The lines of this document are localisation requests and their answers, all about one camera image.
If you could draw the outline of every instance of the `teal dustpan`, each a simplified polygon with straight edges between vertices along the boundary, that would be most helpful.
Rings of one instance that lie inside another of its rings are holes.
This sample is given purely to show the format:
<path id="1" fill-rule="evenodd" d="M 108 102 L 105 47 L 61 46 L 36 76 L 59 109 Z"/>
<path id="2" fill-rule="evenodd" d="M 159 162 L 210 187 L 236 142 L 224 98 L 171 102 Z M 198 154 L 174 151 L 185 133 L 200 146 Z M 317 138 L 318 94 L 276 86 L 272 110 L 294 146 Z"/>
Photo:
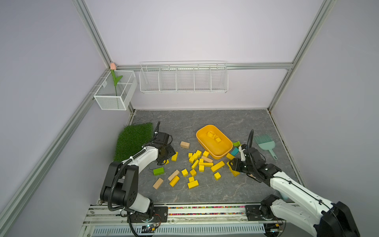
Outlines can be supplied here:
<path id="1" fill-rule="evenodd" d="M 273 152 L 273 149 L 275 148 L 275 142 L 269 135 L 265 134 L 262 136 L 257 136 L 253 140 L 262 150 L 269 151 L 275 160 L 278 159 L 278 157 L 276 157 L 275 153 Z"/>

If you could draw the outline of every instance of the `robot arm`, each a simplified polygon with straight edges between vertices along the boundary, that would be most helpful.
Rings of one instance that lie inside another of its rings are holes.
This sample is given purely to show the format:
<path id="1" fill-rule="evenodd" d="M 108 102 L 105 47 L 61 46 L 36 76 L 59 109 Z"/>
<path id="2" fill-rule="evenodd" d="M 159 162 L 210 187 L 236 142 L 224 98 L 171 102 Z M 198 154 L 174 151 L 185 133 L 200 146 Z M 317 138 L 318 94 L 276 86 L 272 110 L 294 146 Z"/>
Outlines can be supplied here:
<path id="1" fill-rule="evenodd" d="M 229 161 L 230 167 L 280 191 L 299 205 L 290 205 L 279 197 L 270 195 L 261 202 L 260 210 L 253 215 L 267 220 L 282 218 L 315 237 L 360 236 L 350 209 L 345 204 L 334 204 L 318 196 L 291 179 L 277 166 L 266 164 L 259 151 L 251 147 L 253 135 L 254 130 L 251 130 L 247 145 L 239 148 L 241 158 Z"/>
<path id="2" fill-rule="evenodd" d="M 159 132 L 159 124 L 153 139 L 141 151 L 127 160 L 109 165 L 100 193 L 100 199 L 108 202 L 109 210 L 137 211 L 146 220 L 152 218 L 153 202 L 138 193 L 138 174 L 151 162 L 156 160 L 158 165 L 163 165 L 175 155 L 171 142 L 168 143 L 170 135 Z"/>

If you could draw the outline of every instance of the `black mounting plate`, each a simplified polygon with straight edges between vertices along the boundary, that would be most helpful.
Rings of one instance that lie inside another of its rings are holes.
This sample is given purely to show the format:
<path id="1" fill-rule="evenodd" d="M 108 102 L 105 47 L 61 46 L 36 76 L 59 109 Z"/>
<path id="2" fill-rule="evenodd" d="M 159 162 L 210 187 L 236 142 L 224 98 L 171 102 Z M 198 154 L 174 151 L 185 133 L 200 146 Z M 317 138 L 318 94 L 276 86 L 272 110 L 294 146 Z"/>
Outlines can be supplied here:
<path id="1" fill-rule="evenodd" d="M 161 222 L 167 222 L 168 207 L 154 207 L 153 214 L 158 214 L 162 218 L 162 220 L 159 220 L 159 216 L 153 215 L 154 219 L 152 221 L 150 221 L 151 223 L 152 222 L 160 222 L 160 221 Z M 138 215 L 137 212 L 130 215 L 130 221 L 132 223 L 143 223 L 141 218 L 143 218 L 143 217 Z"/>
<path id="2" fill-rule="evenodd" d="M 256 214 L 256 212 L 259 212 L 260 206 L 261 205 L 245 205 L 246 217 L 248 221 L 266 221 L 260 215 Z"/>

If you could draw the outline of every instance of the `gray marble floor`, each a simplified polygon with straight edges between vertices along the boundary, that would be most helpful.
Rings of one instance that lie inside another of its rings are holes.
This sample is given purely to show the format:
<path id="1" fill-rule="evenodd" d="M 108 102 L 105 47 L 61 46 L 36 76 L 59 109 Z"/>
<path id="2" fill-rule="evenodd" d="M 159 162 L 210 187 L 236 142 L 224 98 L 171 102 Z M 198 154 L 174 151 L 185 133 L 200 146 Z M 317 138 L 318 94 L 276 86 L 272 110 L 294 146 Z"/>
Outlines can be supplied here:
<path id="1" fill-rule="evenodd" d="M 139 175 L 138 192 L 145 197 L 154 200 L 155 204 L 168 203 L 212 203 L 212 202 L 260 202 L 270 194 L 279 195 L 277 191 L 263 183 L 258 183 L 241 173 L 234 177 L 227 165 L 218 172 L 221 179 L 216 181 L 210 168 L 205 168 L 204 172 L 199 172 L 196 168 L 199 186 L 189 189 L 188 178 L 180 173 L 180 180 L 171 187 L 168 177 L 175 171 L 183 169 L 191 170 L 191 163 L 188 161 L 188 153 L 197 150 L 204 151 L 196 138 L 196 132 L 208 124 L 215 125 L 233 142 L 240 141 L 247 143 L 247 137 L 251 129 L 255 130 L 254 135 L 269 134 L 276 143 L 274 152 L 278 160 L 274 160 L 268 151 L 263 151 L 253 143 L 265 157 L 267 163 L 273 163 L 291 178 L 297 180 L 291 163 L 282 146 L 275 127 L 271 122 L 266 110 L 183 110 L 183 111 L 142 111 L 138 110 L 133 120 L 133 124 L 152 122 L 154 127 L 161 121 L 160 131 L 166 132 L 173 137 L 172 146 L 179 153 L 176 162 L 164 165 L 165 173 L 154 176 L 152 169 L 159 168 L 152 162 Z M 180 142 L 189 142 L 190 148 L 180 147 Z M 153 184 L 162 178 L 164 180 L 161 187 L 156 190 Z"/>

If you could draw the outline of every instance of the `white mesh basket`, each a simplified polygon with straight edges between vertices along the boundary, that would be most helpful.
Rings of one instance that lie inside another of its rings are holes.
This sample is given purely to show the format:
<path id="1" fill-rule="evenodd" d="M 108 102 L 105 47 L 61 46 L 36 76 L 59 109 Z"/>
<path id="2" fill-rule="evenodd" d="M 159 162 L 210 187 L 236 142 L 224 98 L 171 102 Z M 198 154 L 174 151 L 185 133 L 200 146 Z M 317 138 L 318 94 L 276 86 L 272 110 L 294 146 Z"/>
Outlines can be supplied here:
<path id="1" fill-rule="evenodd" d="M 141 63 L 139 74 L 143 93 L 228 91 L 228 71 L 225 62 L 187 65 L 143 64 Z"/>
<path id="2" fill-rule="evenodd" d="M 116 89 L 114 88 L 112 74 L 109 72 L 94 95 L 102 110 L 126 110 L 137 87 L 134 71 L 115 70 L 114 73 L 117 77 L 122 75 Z"/>

